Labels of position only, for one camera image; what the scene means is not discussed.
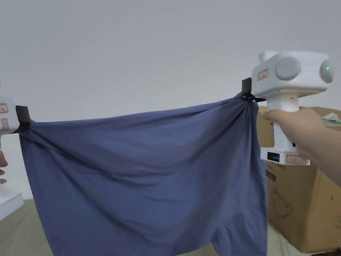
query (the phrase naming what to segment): gripper handle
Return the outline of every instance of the gripper handle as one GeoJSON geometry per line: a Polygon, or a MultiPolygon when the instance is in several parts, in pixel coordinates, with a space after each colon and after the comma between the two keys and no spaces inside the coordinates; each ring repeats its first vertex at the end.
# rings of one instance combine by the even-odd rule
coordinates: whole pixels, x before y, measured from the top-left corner
{"type": "MultiPolygon", "coordinates": [[[[295,94],[278,94],[275,97],[267,99],[269,110],[283,110],[288,112],[299,111],[298,95],[295,94]]],[[[275,146],[274,148],[281,151],[297,152],[294,141],[290,141],[283,133],[279,124],[273,124],[273,133],[275,146]]]]}

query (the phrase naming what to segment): blue cloth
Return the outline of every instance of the blue cloth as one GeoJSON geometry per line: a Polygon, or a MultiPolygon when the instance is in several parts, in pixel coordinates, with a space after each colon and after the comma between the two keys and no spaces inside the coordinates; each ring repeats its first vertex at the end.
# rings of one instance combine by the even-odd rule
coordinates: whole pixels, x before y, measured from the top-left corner
{"type": "Polygon", "coordinates": [[[27,175],[55,256],[171,256],[213,243],[265,256],[258,106],[241,95],[183,109],[32,123],[27,175]]]}

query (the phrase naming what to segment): cardboard box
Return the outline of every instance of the cardboard box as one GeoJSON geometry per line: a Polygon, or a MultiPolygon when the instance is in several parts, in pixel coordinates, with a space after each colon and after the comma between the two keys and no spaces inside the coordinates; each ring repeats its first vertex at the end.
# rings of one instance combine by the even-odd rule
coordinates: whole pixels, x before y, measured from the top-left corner
{"type": "MultiPolygon", "coordinates": [[[[320,116],[341,111],[313,108],[320,116]]],[[[273,124],[257,117],[261,147],[273,147],[273,124]]],[[[341,131],[340,124],[325,123],[341,131]]],[[[314,165],[284,166],[267,162],[269,220],[303,253],[341,246],[341,188],[314,165]]]]}

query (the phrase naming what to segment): forearm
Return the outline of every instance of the forearm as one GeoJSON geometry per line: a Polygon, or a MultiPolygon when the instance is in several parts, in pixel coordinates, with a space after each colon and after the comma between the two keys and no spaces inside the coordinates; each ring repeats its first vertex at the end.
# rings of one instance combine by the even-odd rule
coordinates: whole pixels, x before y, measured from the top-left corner
{"type": "Polygon", "coordinates": [[[341,187],[341,132],[324,128],[306,149],[321,171],[341,187]]]}

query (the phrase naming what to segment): hand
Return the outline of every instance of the hand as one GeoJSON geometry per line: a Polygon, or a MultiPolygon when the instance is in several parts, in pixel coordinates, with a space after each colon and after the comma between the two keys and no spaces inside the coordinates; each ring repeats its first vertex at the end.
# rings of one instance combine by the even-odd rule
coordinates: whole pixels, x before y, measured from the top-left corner
{"type": "MultiPolygon", "coordinates": [[[[8,163],[5,159],[5,156],[4,156],[3,152],[0,150],[0,167],[6,167],[7,165],[8,165],[8,163]]],[[[5,174],[5,171],[0,169],[0,175],[4,175],[4,174],[5,174]]],[[[0,179],[0,184],[4,184],[6,182],[7,182],[7,180],[0,179]]]]}
{"type": "Polygon", "coordinates": [[[309,159],[310,147],[316,138],[327,129],[320,116],[309,108],[302,108],[297,112],[272,110],[262,116],[280,125],[287,138],[296,144],[298,153],[309,159]]]}

